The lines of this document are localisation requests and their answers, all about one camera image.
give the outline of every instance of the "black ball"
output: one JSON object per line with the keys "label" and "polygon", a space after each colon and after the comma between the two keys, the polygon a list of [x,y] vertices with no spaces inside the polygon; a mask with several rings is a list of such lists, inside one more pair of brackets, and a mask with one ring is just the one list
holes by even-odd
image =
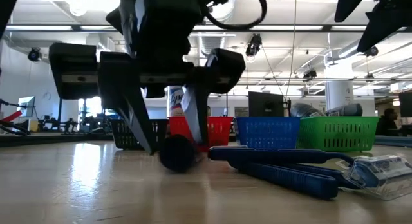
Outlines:
{"label": "black ball", "polygon": [[182,135],[167,137],[159,149],[162,165],[174,172],[185,173],[196,162],[196,148]]}

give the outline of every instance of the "disinfectant spray can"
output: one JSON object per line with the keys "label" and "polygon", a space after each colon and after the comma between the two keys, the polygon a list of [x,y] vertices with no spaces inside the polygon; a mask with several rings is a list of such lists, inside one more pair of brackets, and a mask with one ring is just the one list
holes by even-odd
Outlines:
{"label": "disinfectant spray can", "polygon": [[169,86],[169,92],[167,93],[167,110],[170,117],[184,116],[182,102],[183,89],[181,86]]}

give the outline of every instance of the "black cable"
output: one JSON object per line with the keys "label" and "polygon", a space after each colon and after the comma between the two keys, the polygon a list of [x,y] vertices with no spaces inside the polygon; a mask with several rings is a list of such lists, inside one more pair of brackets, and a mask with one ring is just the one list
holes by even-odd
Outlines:
{"label": "black cable", "polygon": [[[17,129],[19,131],[10,130],[7,127],[14,128],[14,129]],[[0,120],[0,129],[2,129],[3,131],[6,131],[7,133],[15,134],[15,135],[18,135],[18,136],[28,136],[28,135],[31,134],[29,132],[29,130],[27,130],[27,129],[21,127],[21,126],[18,126],[18,125],[9,123],[9,122],[1,121],[1,120]]]}
{"label": "black cable", "polygon": [[250,24],[223,24],[216,20],[212,14],[209,13],[209,8],[207,7],[207,4],[205,1],[200,0],[200,10],[202,15],[207,17],[212,24],[216,25],[219,28],[225,29],[225,30],[248,30],[250,28],[253,28],[254,26],[260,24],[266,17],[266,14],[268,12],[268,5],[266,0],[259,0],[260,5],[262,7],[262,14],[259,19],[256,19]]}

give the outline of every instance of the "table surface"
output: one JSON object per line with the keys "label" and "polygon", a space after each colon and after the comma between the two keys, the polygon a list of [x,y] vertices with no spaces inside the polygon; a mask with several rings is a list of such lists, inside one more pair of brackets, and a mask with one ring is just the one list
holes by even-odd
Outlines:
{"label": "table surface", "polygon": [[[369,155],[412,150],[375,146]],[[412,194],[323,201],[204,160],[173,174],[112,142],[0,149],[1,223],[411,223]]]}

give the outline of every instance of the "ceiling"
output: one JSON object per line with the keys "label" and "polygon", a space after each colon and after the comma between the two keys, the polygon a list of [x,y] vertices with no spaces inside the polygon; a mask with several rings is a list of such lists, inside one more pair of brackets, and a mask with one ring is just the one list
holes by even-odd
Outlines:
{"label": "ceiling", "polygon": [[[228,23],[241,24],[249,23],[260,15],[260,5],[258,0],[234,0],[234,9]],[[333,21],[337,0],[267,0],[268,13],[262,24],[299,24],[299,25],[324,25],[337,24]],[[113,6],[111,0],[100,0],[100,3],[107,3]],[[376,5],[374,0],[363,0],[357,9],[343,23],[350,29],[353,25],[366,25],[368,19],[365,12],[369,12]],[[102,25],[107,24],[105,17],[108,11],[99,8],[89,7],[88,11],[82,16],[75,16],[70,11],[67,0],[18,0],[10,24],[80,24],[80,25]],[[230,33],[224,38],[224,48],[245,54],[245,46],[249,42],[252,34]],[[256,82],[247,78],[272,77],[302,77],[305,70],[310,66],[317,70],[318,77],[324,77],[325,65],[323,55],[332,50],[341,50],[351,43],[359,40],[361,33],[320,33],[320,32],[264,32],[261,33],[263,47],[254,59],[247,61],[247,71],[239,82],[244,88],[245,84],[261,88],[262,84],[275,82]],[[47,53],[48,46],[55,41],[86,44],[88,38],[98,37],[106,45],[107,39],[113,41],[112,50],[124,51],[123,37],[116,32],[109,33],[76,33],[76,32],[9,32],[5,37],[15,48],[26,49],[41,45],[42,51]],[[200,53],[199,37],[190,37],[191,51],[186,56],[188,61],[195,64],[203,63],[204,56]],[[409,77],[412,75],[412,33],[398,33],[382,41],[376,47],[379,54],[375,57],[353,56],[350,58],[355,77],[365,77],[368,72],[374,72],[375,77]],[[400,67],[388,70],[399,62],[405,61]],[[355,82],[364,85],[366,82]],[[314,83],[291,82],[291,84],[313,85]],[[313,88],[322,88],[322,83],[316,83]],[[390,82],[382,82],[370,87],[360,89],[386,89]]]}

